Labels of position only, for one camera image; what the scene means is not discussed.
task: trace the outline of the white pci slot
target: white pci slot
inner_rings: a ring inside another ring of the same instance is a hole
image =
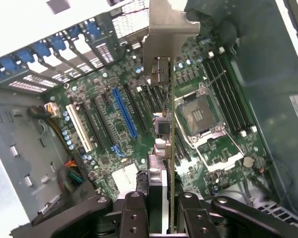
[[[93,145],[88,138],[86,130],[84,129],[83,124],[81,123],[74,106],[72,104],[69,104],[66,106],[66,110],[70,115],[70,118],[73,122],[73,125],[78,133],[78,136],[83,144],[85,151],[86,152],[91,151],[93,149]]]

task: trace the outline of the green circuit board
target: green circuit board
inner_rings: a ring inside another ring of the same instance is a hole
[[[210,83],[212,79],[207,74],[201,56],[206,55],[215,45],[212,41],[201,44],[196,38],[187,41],[182,49],[183,56],[177,57],[174,62],[176,97],[198,90],[201,83]],[[73,81],[65,87],[55,89],[46,95],[47,101],[50,101],[51,96],[56,98],[54,102],[58,105],[61,113],[67,110],[67,105],[74,105],[93,144],[93,149],[87,153],[92,160],[84,160],[86,168],[89,172],[94,172],[92,182],[99,187],[100,192],[114,199],[117,198],[119,189],[112,177],[113,172],[132,164],[135,164],[137,170],[146,169],[147,154],[152,153],[154,139],[157,137],[152,114],[161,112],[163,107],[164,92],[159,87],[150,85],[148,81],[150,76],[143,74],[141,58],[141,49],[126,52],[124,58],[114,65]],[[245,107],[247,117],[250,123],[254,124],[229,59],[225,54],[222,55],[222,58],[233,80],[236,92],[240,96],[240,102]],[[131,116],[137,133],[136,138],[130,133],[130,128],[116,100],[114,94],[117,91],[120,93],[123,104]],[[225,122],[226,117],[225,113],[222,114],[221,102],[217,99],[215,90],[210,88],[210,91],[215,99],[215,105],[214,108],[211,108],[211,111],[215,111],[215,108],[217,108],[220,113],[219,118]],[[92,121],[99,132],[99,138],[95,138],[85,110],[89,111],[89,120]],[[61,130],[69,132],[74,151],[81,150],[81,141],[71,120],[66,120],[66,117],[61,116],[57,121]],[[182,146],[190,157],[190,161],[187,158],[178,158],[176,166],[176,170],[182,177],[184,190],[198,191],[203,196],[210,195],[265,168],[266,151],[258,132],[249,132],[245,137],[242,137],[239,134],[231,133],[229,127],[227,127],[227,131],[245,156],[253,158],[254,165],[247,168],[243,166],[240,160],[230,170],[208,172],[198,156],[197,150],[186,144],[183,136],[180,135]],[[238,153],[237,147],[228,136],[208,141],[199,146],[198,150],[206,158],[209,165],[224,162],[227,158]]]

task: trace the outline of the motherboard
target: motherboard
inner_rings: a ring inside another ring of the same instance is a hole
[[[224,48],[211,37],[193,37],[182,53],[173,66],[175,168],[184,190],[215,195],[263,173],[266,151]],[[45,96],[89,179],[116,199],[135,190],[157,131],[169,132],[169,126],[154,123],[167,93],[144,74],[139,47]]]

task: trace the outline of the blue pcie slot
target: blue pcie slot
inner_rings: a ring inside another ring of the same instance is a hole
[[[119,90],[118,88],[114,88],[113,89],[113,94],[114,94],[114,97],[116,99],[116,102],[118,103],[118,106],[119,106],[119,109],[121,111],[121,113],[123,114],[123,117],[126,121],[126,124],[127,124],[127,127],[128,127],[128,130],[132,136],[132,138],[136,138],[138,136],[138,133],[137,133],[137,130],[136,130],[136,127],[131,119],[131,116],[129,115],[128,111],[127,111],[127,108],[123,102],[123,99],[119,93]]]

